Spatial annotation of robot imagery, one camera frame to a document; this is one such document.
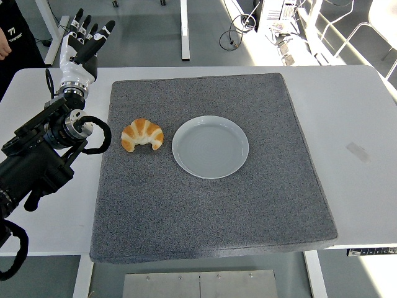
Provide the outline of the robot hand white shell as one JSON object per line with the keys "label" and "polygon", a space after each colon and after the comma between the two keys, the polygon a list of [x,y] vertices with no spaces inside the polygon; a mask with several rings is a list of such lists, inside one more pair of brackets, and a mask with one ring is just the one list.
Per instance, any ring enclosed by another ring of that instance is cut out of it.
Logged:
{"label": "robot hand white shell", "polygon": [[83,16],[80,9],[69,25],[69,32],[63,37],[60,51],[60,69],[63,78],[60,85],[76,82],[88,87],[97,78],[97,52],[104,46],[115,27],[110,20],[103,27],[91,23],[91,16]]}

